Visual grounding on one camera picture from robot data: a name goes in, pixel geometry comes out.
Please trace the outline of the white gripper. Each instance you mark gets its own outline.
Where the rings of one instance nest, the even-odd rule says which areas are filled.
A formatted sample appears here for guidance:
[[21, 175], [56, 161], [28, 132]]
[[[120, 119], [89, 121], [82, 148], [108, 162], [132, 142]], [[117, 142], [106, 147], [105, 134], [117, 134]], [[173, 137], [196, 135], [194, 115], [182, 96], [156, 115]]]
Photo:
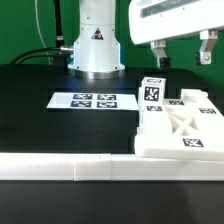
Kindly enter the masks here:
[[224, 29], [224, 0], [132, 0], [129, 27], [135, 44], [151, 42], [159, 69], [170, 68], [165, 40], [202, 31], [196, 63], [209, 65], [218, 40], [218, 31], [209, 29]]

